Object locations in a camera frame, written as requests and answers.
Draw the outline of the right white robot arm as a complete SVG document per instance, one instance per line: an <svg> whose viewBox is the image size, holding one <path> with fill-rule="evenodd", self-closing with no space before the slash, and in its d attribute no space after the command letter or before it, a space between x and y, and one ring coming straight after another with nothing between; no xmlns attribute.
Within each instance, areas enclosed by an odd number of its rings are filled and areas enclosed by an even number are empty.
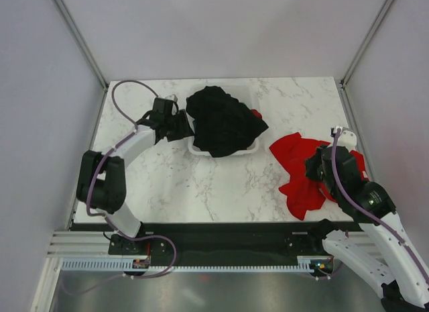
<svg viewBox="0 0 429 312"><path fill-rule="evenodd" d="M354 244L339 225L323 219L309 231L308 249L339 259L380 298L385 311L428 310L428 267L421 261L385 189L365 180L344 146L319 146L305 161L306 177L322 183L339 207L378 249L378 261Z"/></svg>

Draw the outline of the red t shirt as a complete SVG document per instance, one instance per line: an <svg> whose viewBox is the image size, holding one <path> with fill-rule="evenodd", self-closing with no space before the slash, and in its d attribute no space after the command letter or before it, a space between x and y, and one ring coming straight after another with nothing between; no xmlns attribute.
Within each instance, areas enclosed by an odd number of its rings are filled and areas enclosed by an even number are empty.
<svg viewBox="0 0 429 312"><path fill-rule="evenodd" d="M308 211L321 209L325 201L336 203L322 182L310 180L305 175L305 160L315 155L317 147L322 145L329 143L303 138L296 132L278 139L269 147L274 158L290 175L289 182L279 191L286 196L290 213L301 221Z"/></svg>

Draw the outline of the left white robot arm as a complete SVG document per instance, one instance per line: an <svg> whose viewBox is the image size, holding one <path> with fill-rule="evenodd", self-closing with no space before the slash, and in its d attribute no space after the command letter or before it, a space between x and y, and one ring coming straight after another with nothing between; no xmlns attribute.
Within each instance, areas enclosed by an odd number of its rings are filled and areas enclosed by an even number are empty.
<svg viewBox="0 0 429 312"><path fill-rule="evenodd" d="M102 216L121 234L124 246L131 253L142 253L147 238L140 233L142 222L125 202L126 168L163 139L173 142L193 135L186 111L178 106L177 96L156 97L152 110L145 113L122 140L106 150L88 150L83 154L76 198L86 205L87 215Z"/></svg>

